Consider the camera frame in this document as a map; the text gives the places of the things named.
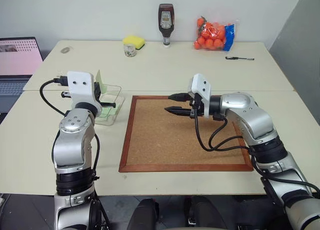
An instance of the white table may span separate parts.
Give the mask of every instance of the white table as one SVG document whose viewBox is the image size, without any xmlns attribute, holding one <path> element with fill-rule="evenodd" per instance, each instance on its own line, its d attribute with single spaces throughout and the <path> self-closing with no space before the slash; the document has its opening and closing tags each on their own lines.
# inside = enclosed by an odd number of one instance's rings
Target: white table
<svg viewBox="0 0 320 230">
<path fill-rule="evenodd" d="M 61 50 L 69 47 L 68 53 Z M 225 56 L 255 58 L 226 60 Z M 190 78 L 203 73 L 217 91 L 292 91 L 263 43 L 235 43 L 231 51 L 194 50 L 192 43 L 146 42 L 135 57 L 126 57 L 122 42 L 60 41 L 32 76 L 24 90 L 38 90 L 42 83 L 67 71 L 101 71 L 106 84 L 130 91 L 185 91 Z M 49 85 L 46 90 L 61 90 Z"/>
<path fill-rule="evenodd" d="M 56 107 L 70 109 L 60 91 L 46 91 Z M 96 125 L 101 141 L 96 181 L 99 195 L 259 194 L 264 193 L 255 172 L 118 173 L 132 95 L 172 92 L 124 92 L 125 102 L 113 126 Z M 320 128 L 294 91 L 249 92 L 273 118 L 281 140 L 308 181 L 320 185 Z M 62 116 L 49 108 L 36 91 L 24 92 L 0 125 L 0 192 L 54 194 L 56 175 L 51 148 Z M 92 155 L 96 143 L 92 141 Z"/>
</svg>

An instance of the brown wooden frame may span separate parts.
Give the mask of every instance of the brown wooden frame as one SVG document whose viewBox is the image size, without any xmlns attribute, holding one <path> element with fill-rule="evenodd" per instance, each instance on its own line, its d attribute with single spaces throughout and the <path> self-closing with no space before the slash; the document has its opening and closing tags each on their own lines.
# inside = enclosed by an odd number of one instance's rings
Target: brown wooden frame
<svg viewBox="0 0 320 230">
<path fill-rule="evenodd" d="M 253 171 L 249 153 L 242 149 L 245 164 L 140 164 L 126 165 L 130 148 L 131 133 L 134 125 L 134 115 L 137 99 L 167 99 L 168 96 L 132 96 L 128 125 L 126 128 L 122 155 L 119 165 L 119 172 L 157 172 L 157 171 Z M 237 135 L 241 135 L 240 130 L 235 127 Z M 239 144 L 245 146 L 245 141 L 239 138 Z"/>
</svg>

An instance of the plastic bag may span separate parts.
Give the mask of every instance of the plastic bag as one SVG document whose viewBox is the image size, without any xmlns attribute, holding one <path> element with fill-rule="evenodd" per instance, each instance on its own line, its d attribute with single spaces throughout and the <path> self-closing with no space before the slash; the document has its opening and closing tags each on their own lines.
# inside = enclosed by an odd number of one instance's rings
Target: plastic bag
<svg viewBox="0 0 320 230">
<path fill-rule="evenodd" d="M 210 23 L 201 16 L 196 22 L 197 40 L 195 49 L 211 51 L 229 51 L 235 38 L 235 25 L 221 25 L 218 22 Z"/>
</svg>

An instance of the floor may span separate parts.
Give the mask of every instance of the floor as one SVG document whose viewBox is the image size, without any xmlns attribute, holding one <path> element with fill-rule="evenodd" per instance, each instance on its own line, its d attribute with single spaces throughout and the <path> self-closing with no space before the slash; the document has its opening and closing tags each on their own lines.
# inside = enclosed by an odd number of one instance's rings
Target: floor
<svg viewBox="0 0 320 230">
<path fill-rule="evenodd" d="M 147 197 L 160 206 L 157 230 L 184 226 L 184 196 L 102 196 L 113 230 L 125 230 L 138 203 Z M 264 229 L 282 210 L 266 196 L 206 196 L 216 206 L 229 229 L 236 223 L 253 225 L 249 229 Z M 52 196 L 5 194 L 8 198 L 0 216 L 0 229 L 53 229 L 54 198 Z"/>
</svg>

